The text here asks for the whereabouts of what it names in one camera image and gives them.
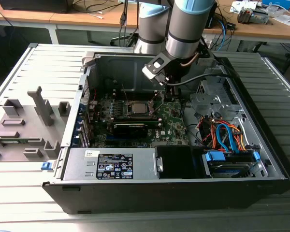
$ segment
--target table leg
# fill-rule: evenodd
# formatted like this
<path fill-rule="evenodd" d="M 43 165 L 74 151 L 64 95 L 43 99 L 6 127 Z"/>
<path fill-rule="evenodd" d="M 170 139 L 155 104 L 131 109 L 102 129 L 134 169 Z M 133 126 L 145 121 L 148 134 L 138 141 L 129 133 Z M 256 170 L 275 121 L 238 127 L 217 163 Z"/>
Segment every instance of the table leg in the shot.
<path fill-rule="evenodd" d="M 47 25 L 46 28 L 48 29 L 50 39 L 52 40 L 52 44 L 59 44 L 56 34 L 56 25 L 50 24 Z"/>

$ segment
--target metal bracket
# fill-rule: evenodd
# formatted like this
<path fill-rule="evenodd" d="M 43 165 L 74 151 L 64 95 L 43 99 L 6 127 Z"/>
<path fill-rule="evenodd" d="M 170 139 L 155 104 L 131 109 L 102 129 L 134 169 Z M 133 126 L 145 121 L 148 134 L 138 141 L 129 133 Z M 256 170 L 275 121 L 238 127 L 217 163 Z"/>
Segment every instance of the metal bracket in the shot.
<path fill-rule="evenodd" d="M 82 57 L 82 64 L 83 67 L 88 67 L 92 65 L 96 58 L 100 58 L 95 56 L 95 52 L 85 52 L 85 54 Z"/>
<path fill-rule="evenodd" d="M 163 172 L 163 162 L 162 157 L 156 157 L 156 168 L 158 173 Z"/>

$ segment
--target metal grating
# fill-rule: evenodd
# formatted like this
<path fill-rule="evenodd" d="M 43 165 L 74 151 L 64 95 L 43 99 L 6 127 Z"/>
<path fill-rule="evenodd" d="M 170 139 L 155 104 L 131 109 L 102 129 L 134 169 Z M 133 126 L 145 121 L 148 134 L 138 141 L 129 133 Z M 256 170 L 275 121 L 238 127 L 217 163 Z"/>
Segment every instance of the metal grating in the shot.
<path fill-rule="evenodd" d="M 30 55 L 26 55 L 25 61 L 18 64 L 20 69 L 13 70 L 10 76 L 16 79 L 13 73 L 18 72 L 17 82 L 7 83 L 9 88 L 4 91 L 24 88 L 35 81 L 42 84 L 45 91 L 56 91 L 56 94 L 73 91 L 79 80 L 79 72 L 75 72 L 78 70 L 75 68 L 81 67 L 80 57 L 83 52 L 103 49 L 131 52 L 129 49 L 113 47 L 51 44 L 30 48 Z M 289 87 L 258 54 L 226 52 L 217 55 L 229 57 L 233 66 L 241 73 L 246 88 L 290 158 Z M 35 72 L 35 69 L 29 67 L 24 67 L 25 70 L 22 68 L 30 65 L 39 66 L 39 71 Z M 47 66 L 56 68 L 49 72 Z M 66 66 L 73 67 L 73 71 L 67 71 Z M 54 92 L 47 94 L 55 96 L 54 99 L 59 97 Z M 40 167 L 41 162 L 19 162 L 17 165 L 0 163 L 0 230 L 290 232 L 290 191 L 283 195 L 269 196 L 244 210 L 67 215 L 40 187 L 43 180 L 50 179 L 53 175 L 52 172 L 42 172 Z"/>

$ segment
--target wire bundle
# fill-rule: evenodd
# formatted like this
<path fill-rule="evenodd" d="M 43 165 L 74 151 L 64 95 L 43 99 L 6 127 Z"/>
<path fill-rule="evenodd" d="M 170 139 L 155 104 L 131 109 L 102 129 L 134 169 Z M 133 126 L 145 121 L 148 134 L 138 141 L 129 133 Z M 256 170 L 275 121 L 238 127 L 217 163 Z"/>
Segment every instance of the wire bundle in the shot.
<path fill-rule="evenodd" d="M 202 123 L 203 119 L 200 120 L 198 127 L 200 127 Z M 243 143 L 243 134 L 241 134 L 241 131 L 234 124 L 231 124 L 221 119 L 214 119 L 212 121 L 210 125 L 210 133 L 202 140 L 202 143 L 206 143 L 206 141 L 211 138 L 211 141 L 207 143 L 207 146 L 210 146 L 211 144 L 212 149 L 218 149 L 219 151 L 228 152 L 228 147 L 220 140 L 220 130 L 228 131 L 229 141 L 232 150 L 236 151 L 238 149 L 239 151 L 246 151 Z M 237 148 L 233 144 L 233 138 L 236 141 Z"/>

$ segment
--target power supply label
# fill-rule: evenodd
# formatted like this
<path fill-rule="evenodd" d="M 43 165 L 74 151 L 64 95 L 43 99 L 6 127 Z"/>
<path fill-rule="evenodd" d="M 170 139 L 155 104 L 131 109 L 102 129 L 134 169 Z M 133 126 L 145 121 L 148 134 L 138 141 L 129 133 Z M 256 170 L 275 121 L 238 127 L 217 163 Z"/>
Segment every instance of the power supply label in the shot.
<path fill-rule="evenodd" d="M 132 154 L 99 154 L 96 177 L 105 179 L 133 179 Z"/>

